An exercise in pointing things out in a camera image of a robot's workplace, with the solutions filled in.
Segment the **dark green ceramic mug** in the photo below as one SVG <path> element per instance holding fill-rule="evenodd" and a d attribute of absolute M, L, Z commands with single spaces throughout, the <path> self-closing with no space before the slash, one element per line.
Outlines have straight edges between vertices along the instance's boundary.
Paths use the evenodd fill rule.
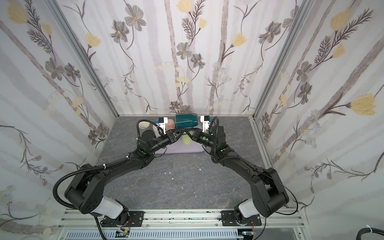
<path fill-rule="evenodd" d="M 175 126 L 177 129 L 193 128 L 199 123 L 199 117 L 195 113 L 182 113 L 175 115 Z"/>

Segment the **grey ceramic mug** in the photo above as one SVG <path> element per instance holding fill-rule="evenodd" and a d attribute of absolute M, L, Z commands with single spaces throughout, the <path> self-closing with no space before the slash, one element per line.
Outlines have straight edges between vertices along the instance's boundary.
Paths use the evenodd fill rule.
<path fill-rule="evenodd" d="M 137 128 L 140 134 L 142 134 L 146 130 L 149 130 L 150 127 L 151 127 L 151 123 L 147 121 L 140 121 L 139 123 L 137 123 Z"/>

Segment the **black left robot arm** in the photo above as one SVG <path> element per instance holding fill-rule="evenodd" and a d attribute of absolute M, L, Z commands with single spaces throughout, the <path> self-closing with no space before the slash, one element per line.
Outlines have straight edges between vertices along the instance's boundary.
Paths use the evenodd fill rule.
<path fill-rule="evenodd" d="M 125 174 L 147 167 L 154 160 L 156 151 L 176 143 L 183 133 L 184 130 L 168 130 L 157 137 L 153 131 L 144 131 L 138 137 L 136 149 L 123 159 L 95 167 L 81 167 L 65 191 L 69 208 L 82 214 L 99 214 L 116 219 L 125 207 L 104 196 L 105 186 Z"/>

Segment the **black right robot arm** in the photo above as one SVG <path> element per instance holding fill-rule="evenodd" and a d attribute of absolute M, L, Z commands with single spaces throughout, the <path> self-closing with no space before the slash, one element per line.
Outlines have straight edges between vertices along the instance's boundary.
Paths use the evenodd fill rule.
<path fill-rule="evenodd" d="M 214 126 L 207 133 L 200 129 L 185 129 L 185 133 L 195 142 L 209 147 L 215 164 L 227 167 L 250 185 L 252 198 L 235 207 L 243 219 L 255 215 L 269 217 L 289 203 L 290 198 L 276 170 L 264 169 L 242 158 L 226 141 L 224 127 Z"/>

